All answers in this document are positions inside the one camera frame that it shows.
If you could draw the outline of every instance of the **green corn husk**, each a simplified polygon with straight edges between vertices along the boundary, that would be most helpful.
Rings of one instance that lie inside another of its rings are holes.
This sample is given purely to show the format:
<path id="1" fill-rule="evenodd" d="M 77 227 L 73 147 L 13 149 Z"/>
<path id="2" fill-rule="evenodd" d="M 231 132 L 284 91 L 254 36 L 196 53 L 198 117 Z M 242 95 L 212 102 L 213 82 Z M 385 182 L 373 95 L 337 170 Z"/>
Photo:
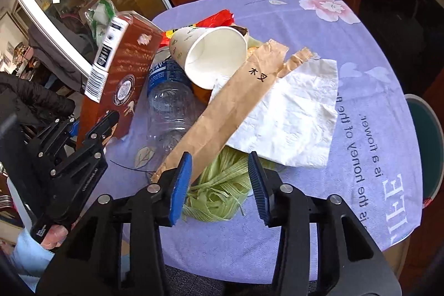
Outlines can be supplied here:
<path id="1" fill-rule="evenodd" d="M 261 159 L 265 168 L 275 163 Z M 225 146 L 189 188 L 182 214 L 203 222 L 231 220 L 251 190 L 248 154 Z"/>

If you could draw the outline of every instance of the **red plastic bag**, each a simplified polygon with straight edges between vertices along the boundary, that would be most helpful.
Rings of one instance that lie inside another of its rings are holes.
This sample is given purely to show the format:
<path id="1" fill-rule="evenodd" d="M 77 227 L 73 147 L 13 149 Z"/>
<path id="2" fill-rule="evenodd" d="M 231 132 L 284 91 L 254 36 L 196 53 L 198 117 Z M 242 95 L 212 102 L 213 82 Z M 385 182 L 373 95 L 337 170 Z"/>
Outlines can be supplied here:
<path id="1" fill-rule="evenodd" d="M 228 9 L 224 9 L 216 14 L 205 18 L 204 20 L 197 22 L 196 24 L 191 24 L 188 27 L 206 27 L 206 28 L 215 28 L 222 26 L 230 26 L 234 23 L 234 16 Z M 170 31 L 166 31 L 163 35 L 163 39 L 160 43 L 159 47 L 164 47 L 166 45 L 170 45 L 170 39 L 173 36 L 174 32 L 177 29 L 172 29 Z"/>

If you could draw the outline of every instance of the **table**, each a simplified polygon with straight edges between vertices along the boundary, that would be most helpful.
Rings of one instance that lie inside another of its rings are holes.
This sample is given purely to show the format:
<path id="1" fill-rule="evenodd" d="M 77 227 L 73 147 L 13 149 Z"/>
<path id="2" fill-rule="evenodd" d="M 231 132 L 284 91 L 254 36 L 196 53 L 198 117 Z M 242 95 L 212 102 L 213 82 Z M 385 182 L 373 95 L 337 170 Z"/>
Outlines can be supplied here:
<path id="1" fill-rule="evenodd" d="M 325 169 L 288 168 L 281 173 L 305 194 L 338 193 L 381 248 L 407 237 L 420 224 L 422 175 L 412 119 L 387 59 L 370 33 L 340 0 L 201 0 L 170 9 L 154 23 L 173 29 L 222 9 L 261 41 L 287 45 L 289 57 L 307 46 L 334 59 L 339 70 L 339 113 Z M 130 133 L 108 146 L 106 171 L 90 199 L 134 194 L 147 184 L 143 172 L 128 170 L 147 136 L 147 100 L 142 93 Z M 268 229 L 250 197 L 228 222 L 192 218 L 161 229 L 165 263 L 221 280 L 271 283 L 279 228 Z M 310 279 L 317 279 L 317 242 L 311 227 Z"/>

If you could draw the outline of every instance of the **paper cup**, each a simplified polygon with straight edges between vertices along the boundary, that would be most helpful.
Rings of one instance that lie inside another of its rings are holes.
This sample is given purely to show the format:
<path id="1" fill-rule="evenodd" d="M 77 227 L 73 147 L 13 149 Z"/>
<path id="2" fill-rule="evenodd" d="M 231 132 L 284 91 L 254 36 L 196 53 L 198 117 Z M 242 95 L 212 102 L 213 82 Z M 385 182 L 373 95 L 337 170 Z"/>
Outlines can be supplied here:
<path id="1" fill-rule="evenodd" d="M 231 77 L 245 62 L 247 42 L 230 27 L 184 27 L 173 34 L 170 53 L 194 84 L 212 90 L 218 77 Z"/>

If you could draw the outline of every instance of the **teal chair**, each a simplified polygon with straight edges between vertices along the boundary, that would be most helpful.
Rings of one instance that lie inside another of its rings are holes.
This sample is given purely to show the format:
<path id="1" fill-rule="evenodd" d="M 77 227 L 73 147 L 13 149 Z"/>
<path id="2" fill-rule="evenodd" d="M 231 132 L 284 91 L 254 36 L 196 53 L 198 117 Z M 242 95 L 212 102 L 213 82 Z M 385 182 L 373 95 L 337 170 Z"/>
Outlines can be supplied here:
<path id="1" fill-rule="evenodd" d="M 443 181 L 443 130 L 438 117 L 426 101 L 414 94 L 406 94 L 405 99 L 417 133 L 422 165 L 423 207 L 427 207 L 438 194 Z"/>

